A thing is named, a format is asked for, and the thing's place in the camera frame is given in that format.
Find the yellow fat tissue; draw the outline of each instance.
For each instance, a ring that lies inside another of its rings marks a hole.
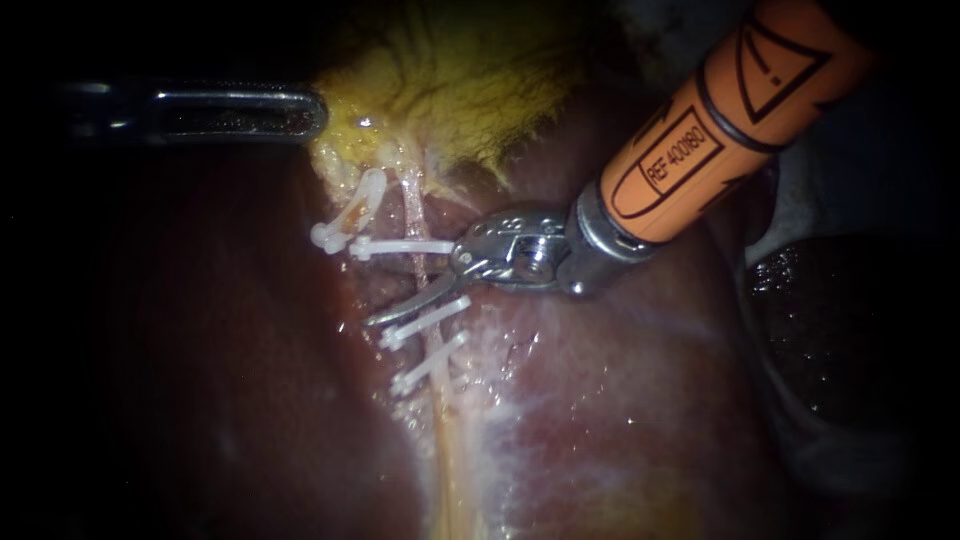
[[[579,51],[596,8],[549,0],[385,4],[361,4],[337,24],[336,44],[349,53],[314,83],[330,118],[310,153],[331,197],[349,197],[369,167],[415,167],[424,192],[442,191],[445,175],[465,162],[508,189],[504,150],[535,137],[580,81]]]

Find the black stripe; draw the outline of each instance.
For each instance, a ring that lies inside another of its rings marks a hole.
[[[776,154],[777,152],[782,152],[787,148],[786,145],[767,144],[754,139],[753,137],[740,131],[737,126],[733,125],[725,116],[720,114],[720,111],[717,110],[716,105],[713,104],[713,100],[710,99],[710,93],[707,92],[707,78],[706,74],[704,73],[703,62],[700,62],[700,65],[697,66],[697,94],[699,94],[700,102],[703,104],[703,108],[707,110],[707,114],[710,115],[710,118],[713,118],[713,121],[717,124],[720,130],[726,133],[728,137],[739,143],[740,146],[749,148],[754,152],[762,152],[764,154]]]

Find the laparoscopic clip applier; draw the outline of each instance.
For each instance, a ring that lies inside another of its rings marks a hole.
[[[485,281],[583,297],[648,261],[850,92],[873,55],[814,0],[761,0],[587,183],[570,211],[469,227],[448,270],[380,325]]]

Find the white plastic clip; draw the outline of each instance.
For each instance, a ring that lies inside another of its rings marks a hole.
[[[453,251],[453,242],[446,240],[371,240],[358,236],[350,244],[350,254],[361,261],[369,261],[371,255],[383,253],[436,253],[447,255]]]
[[[430,325],[436,324],[447,317],[459,313],[470,307],[470,297],[461,296],[453,302],[444,304],[437,309],[427,313],[423,317],[410,321],[409,323],[397,328],[396,325],[387,327],[383,330],[380,338],[380,348],[398,351],[403,346],[403,341],[408,337],[423,331]]]
[[[387,175],[382,169],[367,169],[360,177],[357,183],[357,191],[353,198],[347,203],[347,206],[340,212],[329,224],[317,223],[310,229],[310,241],[319,248],[323,248],[328,255],[341,251],[347,241],[353,238],[353,235],[342,230],[343,222],[347,219],[357,207],[366,202],[366,211],[357,218],[357,232],[360,232],[370,223],[377,209],[380,207],[380,201],[383,200],[383,194],[387,191]]]
[[[390,394],[394,397],[403,397],[412,392],[413,386],[417,381],[429,375],[441,362],[446,362],[454,351],[467,342],[469,337],[470,333],[468,331],[461,331],[459,334],[453,336],[453,339],[444,343],[439,349],[434,351],[426,360],[420,362],[417,367],[407,373],[397,375],[393,380],[393,384],[390,386]]]

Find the warning triangle symbol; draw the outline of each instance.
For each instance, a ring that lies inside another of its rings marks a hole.
[[[737,39],[737,83],[754,124],[807,82],[831,54],[778,35],[748,17]]]

